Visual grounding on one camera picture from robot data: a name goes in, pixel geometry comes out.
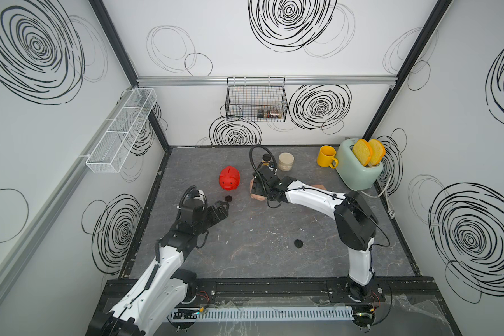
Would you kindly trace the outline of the light pink piggy bank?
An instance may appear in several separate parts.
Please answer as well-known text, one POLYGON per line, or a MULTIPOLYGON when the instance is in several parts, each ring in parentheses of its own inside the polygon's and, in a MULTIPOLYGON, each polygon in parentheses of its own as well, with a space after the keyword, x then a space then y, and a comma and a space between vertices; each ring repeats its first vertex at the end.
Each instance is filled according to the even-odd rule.
POLYGON ((265 190, 263 187, 263 183, 254 178, 250 182, 250 196, 252 199, 264 202, 267 200, 267 197, 265 196, 265 190))

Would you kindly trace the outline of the red piggy bank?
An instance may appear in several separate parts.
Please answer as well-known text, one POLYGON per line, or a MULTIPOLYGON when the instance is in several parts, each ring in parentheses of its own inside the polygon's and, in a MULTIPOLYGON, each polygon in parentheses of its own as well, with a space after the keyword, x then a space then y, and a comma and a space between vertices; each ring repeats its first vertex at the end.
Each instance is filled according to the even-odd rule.
POLYGON ((240 173, 238 169, 232 166, 222 169, 218 182, 222 189, 226 191, 236 190, 240 185, 240 173))

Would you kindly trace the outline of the black round piggy bank plug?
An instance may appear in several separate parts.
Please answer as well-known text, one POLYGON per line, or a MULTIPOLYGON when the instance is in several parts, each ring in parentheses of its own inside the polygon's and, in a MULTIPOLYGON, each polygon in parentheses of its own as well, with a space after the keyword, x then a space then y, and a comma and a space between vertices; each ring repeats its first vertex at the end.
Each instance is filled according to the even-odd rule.
POLYGON ((294 245, 295 245, 298 249, 300 249, 300 248, 302 248, 302 247, 303 247, 303 245, 304 245, 304 244, 303 244, 302 240, 300 240, 300 239, 296 239, 296 240, 294 241, 294 245))

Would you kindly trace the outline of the yellow spice jar black lid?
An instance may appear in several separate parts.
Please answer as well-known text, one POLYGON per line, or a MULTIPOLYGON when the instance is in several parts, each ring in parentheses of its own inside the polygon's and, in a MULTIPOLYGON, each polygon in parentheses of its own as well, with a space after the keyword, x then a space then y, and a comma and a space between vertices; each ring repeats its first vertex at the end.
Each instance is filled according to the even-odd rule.
POLYGON ((272 160, 271 155, 270 155, 270 154, 268 154, 268 153, 266 153, 266 154, 264 154, 264 155, 263 155, 263 157, 262 157, 262 164, 263 164, 263 165, 269 165, 269 163, 271 162, 271 160, 272 160))

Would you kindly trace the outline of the yellow mug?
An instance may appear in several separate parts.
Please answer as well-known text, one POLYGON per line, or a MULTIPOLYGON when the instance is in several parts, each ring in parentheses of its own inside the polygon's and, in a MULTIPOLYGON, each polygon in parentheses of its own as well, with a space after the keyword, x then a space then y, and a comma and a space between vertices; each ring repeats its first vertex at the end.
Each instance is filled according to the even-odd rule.
POLYGON ((323 168, 335 169, 339 160, 336 158, 336 150, 331 146, 322 146, 316 159, 317 165, 323 168))

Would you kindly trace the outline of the small items in basket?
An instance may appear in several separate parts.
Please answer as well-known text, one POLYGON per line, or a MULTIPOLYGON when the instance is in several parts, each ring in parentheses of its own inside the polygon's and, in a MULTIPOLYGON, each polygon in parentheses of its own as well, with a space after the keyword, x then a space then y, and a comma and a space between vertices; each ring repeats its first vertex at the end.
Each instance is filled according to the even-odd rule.
POLYGON ((284 114, 277 109, 268 110, 268 109, 258 109, 257 110, 257 119, 282 119, 284 114))

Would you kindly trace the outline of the mint green toaster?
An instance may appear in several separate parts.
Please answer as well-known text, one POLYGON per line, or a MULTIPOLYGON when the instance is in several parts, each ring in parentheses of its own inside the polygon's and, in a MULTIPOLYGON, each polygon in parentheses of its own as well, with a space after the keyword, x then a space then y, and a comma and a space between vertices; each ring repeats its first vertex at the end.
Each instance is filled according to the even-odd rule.
POLYGON ((368 190, 383 172, 384 165, 381 162, 373 167, 361 165, 352 152, 356 143, 357 138, 352 138, 346 139, 340 144, 335 155, 339 161, 335 169, 349 189, 368 190))

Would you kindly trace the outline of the yellow toast slice left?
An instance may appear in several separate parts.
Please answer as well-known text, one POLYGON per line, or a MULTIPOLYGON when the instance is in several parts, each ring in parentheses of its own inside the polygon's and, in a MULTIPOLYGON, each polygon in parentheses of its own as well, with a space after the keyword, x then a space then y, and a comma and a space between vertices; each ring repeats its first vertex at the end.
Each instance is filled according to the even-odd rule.
POLYGON ((373 155, 371 145, 364 139, 359 139, 353 146, 352 152, 356 159, 364 167, 368 166, 373 155))

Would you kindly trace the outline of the yellow toast slice right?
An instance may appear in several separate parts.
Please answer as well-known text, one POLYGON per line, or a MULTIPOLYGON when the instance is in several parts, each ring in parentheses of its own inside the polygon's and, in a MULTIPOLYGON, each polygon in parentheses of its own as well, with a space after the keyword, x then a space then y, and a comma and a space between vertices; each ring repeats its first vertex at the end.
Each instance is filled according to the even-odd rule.
POLYGON ((377 166, 382 161, 382 158, 386 154, 386 149, 381 141, 377 139, 371 139, 368 144, 372 148, 372 156, 369 162, 369 166, 377 166))

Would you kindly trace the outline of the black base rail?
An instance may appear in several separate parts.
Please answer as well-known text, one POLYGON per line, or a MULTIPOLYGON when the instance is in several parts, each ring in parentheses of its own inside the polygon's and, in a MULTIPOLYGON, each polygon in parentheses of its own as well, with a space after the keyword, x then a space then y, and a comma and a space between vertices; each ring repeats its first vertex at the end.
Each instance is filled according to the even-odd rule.
POLYGON ((365 290, 350 284, 348 277, 319 278, 229 278, 198 279, 185 305, 221 303, 231 298, 312 297, 329 303, 377 302, 400 294, 435 294, 438 286, 432 277, 375 277, 365 290))

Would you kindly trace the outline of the aluminium wall rail back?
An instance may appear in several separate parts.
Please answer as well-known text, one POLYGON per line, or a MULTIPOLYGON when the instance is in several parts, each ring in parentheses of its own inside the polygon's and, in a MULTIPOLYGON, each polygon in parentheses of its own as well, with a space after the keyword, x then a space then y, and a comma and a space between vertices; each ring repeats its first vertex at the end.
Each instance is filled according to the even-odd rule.
POLYGON ((147 76, 137 79, 138 86, 206 85, 396 85, 395 75, 317 75, 317 76, 147 76))

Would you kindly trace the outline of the aluminium wall rail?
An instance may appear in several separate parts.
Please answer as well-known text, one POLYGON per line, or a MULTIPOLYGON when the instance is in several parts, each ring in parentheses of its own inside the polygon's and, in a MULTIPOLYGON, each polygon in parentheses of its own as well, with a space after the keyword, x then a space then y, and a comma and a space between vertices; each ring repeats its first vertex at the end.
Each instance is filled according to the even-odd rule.
POLYGON ((137 79, 138 86, 206 85, 396 85, 395 75, 317 75, 317 76, 147 76, 137 79))
POLYGON ((0 301, 71 166, 109 120, 124 85, 90 85, 65 104, 0 88, 0 301))

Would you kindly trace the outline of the black corner frame post left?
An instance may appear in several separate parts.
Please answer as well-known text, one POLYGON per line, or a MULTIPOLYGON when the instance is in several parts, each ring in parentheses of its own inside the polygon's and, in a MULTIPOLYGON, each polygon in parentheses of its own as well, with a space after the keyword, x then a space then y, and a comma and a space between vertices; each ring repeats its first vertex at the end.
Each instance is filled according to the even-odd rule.
MULTIPOLYGON (((127 77, 128 82, 132 86, 138 85, 138 75, 134 69, 134 66, 123 46, 123 43, 118 35, 118 32, 112 22, 112 19, 107 11, 102 0, 89 0, 89 3, 112 47, 115 56, 120 63, 120 66, 127 77)), ((156 117, 151 113, 148 117, 152 129, 155 131, 157 140, 159 141, 162 149, 166 153, 171 153, 171 147, 168 144, 167 138, 162 131, 162 128, 156 119, 156 117)))

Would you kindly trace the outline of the black corner frame post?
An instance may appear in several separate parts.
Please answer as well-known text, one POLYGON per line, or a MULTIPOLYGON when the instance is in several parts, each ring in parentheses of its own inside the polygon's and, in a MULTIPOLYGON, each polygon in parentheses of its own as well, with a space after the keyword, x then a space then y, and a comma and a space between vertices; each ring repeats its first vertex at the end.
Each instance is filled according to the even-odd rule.
POLYGON ((386 116, 390 106, 392 105, 394 99, 400 92, 401 88, 407 77, 409 76, 412 68, 417 63, 419 56, 422 54, 424 48, 427 46, 429 40, 431 39, 433 33, 436 31, 439 23, 445 16, 447 10, 452 4, 452 0, 439 0, 433 7, 431 14, 429 15, 427 21, 421 29, 418 37, 416 38, 410 52, 408 53, 404 63, 402 64, 400 71, 398 72, 398 79, 393 88, 384 96, 378 110, 376 111, 373 119, 371 120, 367 130, 365 131, 363 138, 365 140, 370 140, 378 129, 380 123, 386 116))
MULTIPOLYGON (((138 75, 134 69, 134 66, 123 46, 123 43, 118 35, 118 32, 112 22, 112 19, 107 11, 102 0, 89 0, 89 3, 112 47, 115 56, 120 63, 120 66, 127 77, 128 82, 132 86, 138 85, 138 75)), ((152 129, 155 131, 157 140, 159 141, 162 149, 166 153, 171 153, 171 147, 168 144, 167 138, 162 131, 162 128, 156 119, 156 117, 151 113, 148 117, 152 129)))

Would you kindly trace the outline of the black corner frame post right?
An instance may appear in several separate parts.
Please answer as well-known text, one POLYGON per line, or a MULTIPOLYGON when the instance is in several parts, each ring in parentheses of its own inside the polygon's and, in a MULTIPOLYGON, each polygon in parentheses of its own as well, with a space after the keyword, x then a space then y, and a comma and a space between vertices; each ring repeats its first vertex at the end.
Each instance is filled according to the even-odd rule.
POLYGON ((367 130, 365 131, 363 138, 365 140, 370 140, 378 129, 380 123, 386 116, 390 106, 392 105, 394 99, 400 92, 401 88, 407 77, 409 76, 412 68, 417 63, 419 56, 422 54, 424 48, 427 46, 429 40, 431 39, 433 33, 436 31, 439 23, 445 16, 447 10, 452 4, 452 0, 439 0, 433 7, 431 14, 429 15, 427 21, 421 29, 418 37, 416 38, 410 52, 408 53, 404 63, 402 64, 400 71, 398 72, 398 79, 393 88, 384 96, 378 110, 376 111, 373 119, 371 120, 367 130))

